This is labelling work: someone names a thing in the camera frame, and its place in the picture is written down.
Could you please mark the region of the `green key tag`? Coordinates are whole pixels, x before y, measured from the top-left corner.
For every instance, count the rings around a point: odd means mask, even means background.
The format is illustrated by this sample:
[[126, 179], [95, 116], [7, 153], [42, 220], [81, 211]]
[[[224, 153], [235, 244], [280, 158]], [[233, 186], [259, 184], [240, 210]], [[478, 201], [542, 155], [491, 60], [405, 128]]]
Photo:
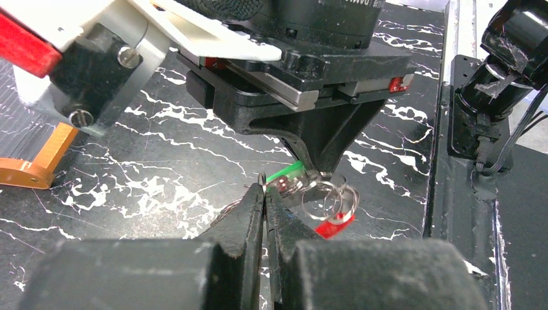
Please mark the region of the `green key tag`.
[[302, 176], [305, 172], [304, 165], [301, 161], [296, 161], [295, 163], [281, 169], [280, 171], [268, 176], [266, 178], [266, 183], [272, 182], [274, 179], [285, 176], [288, 178], [294, 178], [297, 176]]

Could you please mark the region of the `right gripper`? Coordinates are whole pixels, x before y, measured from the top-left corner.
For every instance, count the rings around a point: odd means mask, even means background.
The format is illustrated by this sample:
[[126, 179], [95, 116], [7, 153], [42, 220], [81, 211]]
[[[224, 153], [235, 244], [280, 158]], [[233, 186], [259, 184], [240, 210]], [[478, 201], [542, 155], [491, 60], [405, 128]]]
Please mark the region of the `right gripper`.
[[310, 170], [333, 172], [415, 68], [406, 52], [373, 42], [336, 48], [266, 37], [186, 39], [188, 92], [243, 135], [278, 138]]

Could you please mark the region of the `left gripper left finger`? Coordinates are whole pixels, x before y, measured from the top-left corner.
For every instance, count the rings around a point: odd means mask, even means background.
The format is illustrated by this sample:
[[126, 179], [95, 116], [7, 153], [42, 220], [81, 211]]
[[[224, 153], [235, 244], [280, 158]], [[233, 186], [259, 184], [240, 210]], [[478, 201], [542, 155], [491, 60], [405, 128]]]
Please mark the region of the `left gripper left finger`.
[[20, 309], [257, 309], [265, 192], [193, 239], [65, 242], [36, 269]]

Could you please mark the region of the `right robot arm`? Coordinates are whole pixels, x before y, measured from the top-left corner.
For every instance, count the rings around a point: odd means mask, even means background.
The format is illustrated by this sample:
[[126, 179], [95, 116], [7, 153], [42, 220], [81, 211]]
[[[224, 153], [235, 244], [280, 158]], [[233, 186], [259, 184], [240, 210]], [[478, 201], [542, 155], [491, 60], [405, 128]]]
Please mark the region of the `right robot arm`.
[[332, 172], [415, 68], [406, 52], [372, 41], [382, 1], [185, 1], [199, 14], [277, 47], [276, 61], [179, 59], [188, 93], [235, 132], [278, 137], [305, 168]]

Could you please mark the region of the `metal keyring with red handle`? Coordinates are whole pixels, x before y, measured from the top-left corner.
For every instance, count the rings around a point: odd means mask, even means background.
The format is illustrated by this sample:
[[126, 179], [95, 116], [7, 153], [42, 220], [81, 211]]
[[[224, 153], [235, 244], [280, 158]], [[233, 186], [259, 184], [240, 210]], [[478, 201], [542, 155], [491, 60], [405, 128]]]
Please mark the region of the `metal keyring with red handle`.
[[327, 240], [354, 221], [359, 193], [340, 174], [305, 171], [302, 176], [281, 176], [269, 183], [266, 178], [259, 174], [203, 235], [235, 242], [263, 228], [272, 242]]

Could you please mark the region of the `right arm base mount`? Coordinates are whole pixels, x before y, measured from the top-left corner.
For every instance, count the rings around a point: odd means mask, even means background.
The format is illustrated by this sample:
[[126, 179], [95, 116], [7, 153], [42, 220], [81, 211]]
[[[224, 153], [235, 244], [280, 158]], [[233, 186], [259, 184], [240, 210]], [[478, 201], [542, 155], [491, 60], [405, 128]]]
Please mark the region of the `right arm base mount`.
[[[490, 176], [510, 169], [511, 149], [547, 96], [547, 1], [507, 1], [491, 17], [480, 47], [483, 61], [453, 60], [448, 151]], [[530, 109], [500, 144], [503, 122], [533, 90]]]

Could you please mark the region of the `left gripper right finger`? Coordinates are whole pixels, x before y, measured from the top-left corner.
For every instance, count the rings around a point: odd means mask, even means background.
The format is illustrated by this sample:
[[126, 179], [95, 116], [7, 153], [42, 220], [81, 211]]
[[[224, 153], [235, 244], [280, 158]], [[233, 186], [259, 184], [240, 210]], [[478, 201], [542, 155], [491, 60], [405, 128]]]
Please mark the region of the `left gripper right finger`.
[[486, 309], [462, 255], [441, 240], [325, 240], [266, 194], [275, 309]]

